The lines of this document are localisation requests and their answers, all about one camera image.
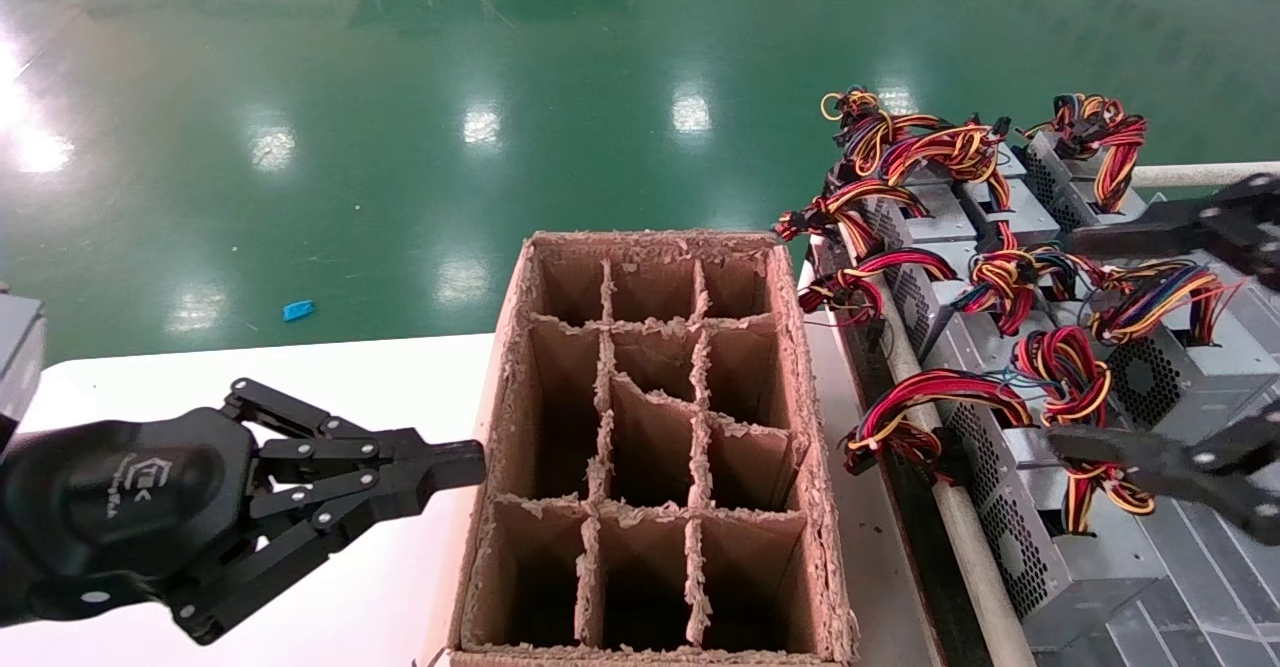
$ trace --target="wire bundle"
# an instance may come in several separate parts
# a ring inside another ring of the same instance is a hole
[[[835,115],[827,111],[832,97],[836,97]],[[840,122],[835,140],[844,151],[842,163],[859,178],[876,174],[884,149],[910,137],[910,129],[936,131],[945,124],[933,115],[891,115],[879,106],[876,93],[858,87],[845,93],[824,93],[819,108],[826,119]]]
[[[1029,129],[1018,131],[1018,133],[1029,140],[1036,137],[1038,131],[1048,128],[1056,131],[1065,142],[1079,146],[1079,140],[1073,138],[1076,137],[1078,128],[1100,119],[1114,119],[1116,115],[1124,117],[1124,106],[1120,105],[1119,99],[1107,99],[1101,96],[1101,93],[1060,93],[1053,99],[1053,117],[1051,120],[1033,125]],[[1087,160],[1093,156],[1093,152],[1075,157],[1084,157]]]
[[[1034,332],[1014,346],[1012,367],[1032,376],[1050,399],[1041,421],[1044,426],[1092,421],[1106,426],[1106,398],[1111,371],[1093,357],[1089,335],[1070,325]]]
[[[1050,278],[1053,298],[1069,301],[1075,298],[1082,275],[1098,285],[1101,274],[1101,268],[1093,262],[1062,252],[1053,245],[1001,248],[974,256],[969,265],[973,289],[960,294],[951,305],[961,312],[995,310],[1000,316],[996,320],[1000,334],[1015,335],[1032,311],[1041,278]]]
[[[800,309],[806,315],[817,312],[822,306],[851,311],[852,315],[841,320],[838,326],[865,325],[879,319],[884,311],[882,294],[876,285],[850,271],[852,270],[832,271],[814,279],[800,291]]]
[[[1146,142],[1146,117],[1124,117],[1114,125],[1107,125],[1106,134],[1097,138],[1093,146],[1110,147],[1102,156],[1098,175],[1093,179],[1093,197],[1103,213],[1115,213],[1120,207],[1133,168],[1138,164],[1138,149]]]
[[[890,187],[883,181],[863,179],[845,184],[829,196],[814,197],[813,202],[809,202],[809,206],[800,213],[782,213],[777,224],[773,225],[773,232],[786,242],[791,242],[800,233],[824,234],[827,229],[838,223],[849,230],[854,253],[858,257],[865,257],[876,251],[879,237],[854,210],[852,204],[872,197],[890,198],[890,201],[905,207],[914,218],[929,216],[927,207],[910,189]]]
[[[997,312],[996,329],[1002,335],[1018,334],[1036,301],[1039,280],[1036,260],[1018,248],[978,253],[969,269],[969,289],[952,302],[961,312]]]
[[[1038,131],[1056,131],[1061,142],[1053,151],[1064,160],[1088,160],[1098,149],[1110,147],[1093,179],[1093,198],[1103,213],[1115,213],[1133,178],[1138,149],[1146,142],[1146,117],[1125,114],[1119,99],[1101,93],[1060,93],[1053,110],[1053,119],[1020,134],[1029,140]]]
[[[1010,385],[996,376],[978,375],[957,370],[927,370],[897,383],[863,416],[861,424],[844,438],[845,467],[858,472],[882,449],[891,449],[905,460],[928,467],[947,484],[955,484],[955,475],[946,465],[940,465],[942,443],[933,433],[908,421],[910,407],[938,401],[956,401],[997,408],[1009,424],[1025,425],[1030,421],[1027,405]]]
[[[1190,302],[1188,347],[1212,344],[1213,326],[1230,300],[1224,294],[1228,288],[1222,280],[1192,260],[1111,270],[1102,287],[1119,288],[1124,294],[1115,307],[1089,316],[1089,332],[1103,344],[1124,344],[1151,334],[1166,315],[1187,302]]]
[[[1089,335],[1079,326],[1036,332],[1014,346],[1014,371],[1032,376],[1050,399],[1041,414],[1044,426],[1093,424],[1106,429],[1106,399],[1111,371],[1093,356]],[[1089,511],[1096,490],[1106,493],[1125,512],[1149,515],[1156,499],[1125,481],[1120,465],[1066,460],[1068,486],[1062,495],[1062,529],[1089,534]]]
[[[844,269],[822,275],[808,288],[800,291],[800,309],[815,312],[826,303],[832,310],[856,310],[854,316],[842,324],[867,324],[881,316],[883,300],[879,291],[868,278],[883,270],[902,265],[920,265],[934,280],[954,280],[956,271],[941,256],[924,248],[893,248],[891,252],[877,253],[854,269]]]
[[[997,169],[998,149],[1005,141],[1007,125],[1006,117],[1001,117],[996,125],[984,125],[974,115],[963,125],[948,125],[901,140],[884,154],[881,174],[888,184],[900,186],[915,165],[933,161],[946,166],[957,181],[987,183],[995,211],[1009,213],[1012,210],[1012,191]],[[1001,248],[1018,247],[1009,221],[996,221],[996,229],[1000,230]]]

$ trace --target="ventilation grille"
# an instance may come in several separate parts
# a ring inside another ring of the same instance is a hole
[[[1032,193],[1038,198],[1039,204],[1048,210],[1048,207],[1053,206],[1053,198],[1057,197],[1053,175],[1050,174],[1043,160],[1029,149],[1024,152],[1023,161],[1024,166],[1027,166],[1028,187],[1032,188]]]
[[[1068,230],[1068,233],[1070,230],[1079,229],[1079,225],[1083,224],[1083,221],[1080,221],[1080,215],[1075,213],[1075,207],[1071,206],[1069,198],[1061,198],[1061,201],[1052,206],[1048,213],[1053,218],[1053,221],[1057,223],[1057,227],[1062,228],[1062,230]]]
[[[1107,357],[1111,394],[1140,426],[1155,428],[1183,398],[1183,374],[1151,338],[1120,344]]]
[[[896,202],[878,198],[874,207],[867,209],[867,224],[884,241],[884,248],[902,247],[902,236],[899,230],[901,220],[895,220],[890,211],[896,207]]]
[[[969,495],[973,503],[982,507],[996,492],[1000,484],[1000,457],[996,447],[991,443],[987,430],[978,422],[978,412],[973,405],[960,405],[947,417],[947,428],[960,433],[964,438],[965,452],[969,453],[969,463],[973,466],[973,485]]]
[[[897,269],[896,275],[887,275],[890,279],[887,284],[893,285],[890,291],[893,294],[893,303],[899,315],[902,316],[906,339],[918,355],[924,339],[929,335],[929,303],[924,300],[924,292],[916,274],[918,270]],[[915,315],[915,319],[909,320],[911,315]]]
[[[1066,198],[1066,189],[1070,189],[1070,184],[1057,183],[1043,157],[1037,155],[1033,149],[1028,147],[1023,155],[1023,161],[1024,166],[1027,166],[1027,183],[1032,193],[1041,206],[1050,213],[1057,227],[1070,233],[1070,230],[1075,230],[1079,225],[1084,224],[1070,198]]]
[[[996,497],[982,517],[982,531],[1000,565],[1000,576],[1005,580],[1014,609],[1019,620],[1025,618],[1048,599],[1044,584],[1048,565],[1012,499],[1002,494]]]

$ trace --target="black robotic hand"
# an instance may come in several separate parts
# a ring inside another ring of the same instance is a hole
[[[242,422],[288,439],[257,447]],[[372,433],[247,379],[223,408],[18,434],[0,462],[0,627],[155,600],[210,644],[374,524],[484,475],[475,440]]]

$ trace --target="white pipe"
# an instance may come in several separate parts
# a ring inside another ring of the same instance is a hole
[[[1280,175],[1280,163],[1217,163],[1210,165],[1134,166],[1134,189],[1170,189],[1181,187],[1226,187],[1257,172]]]
[[[841,225],[840,230],[845,243],[851,245],[845,225]],[[883,278],[876,275],[870,280],[879,293],[890,293]],[[920,362],[911,351],[902,317],[892,300],[884,301],[882,316],[884,329],[892,333],[886,358],[893,382],[919,374]],[[911,408],[911,422],[929,431],[942,425],[933,405]],[[1005,581],[1000,577],[996,558],[987,547],[987,538],[983,535],[982,524],[978,522],[978,512],[973,508],[969,490],[938,484],[933,488],[933,499],[938,503],[942,526],[947,530],[947,539],[951,540],[951,549],[960,565],[960,574],[964,576],[965,589],[969,590],[969,602],[973,603],[974,615],[978,617],[991,663],[993,667],[1036,667],[1036,658],[1032,657],[1023,625],[1005,590]]]

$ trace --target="yellow wire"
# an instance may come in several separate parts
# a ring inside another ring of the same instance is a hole
[[[838,101],[838,99],[844,97],[844,93],[841,93],[841,92],[823,93],[822,101],[818,102],[818,110],[822,111],[823,117],[827,117],[827,122],[828,123],[838,123],[840,122],[840,115],[832,117],[831,111],[827,111],[827,99],[832,99],[832,97],[836,97],[837,101]]]

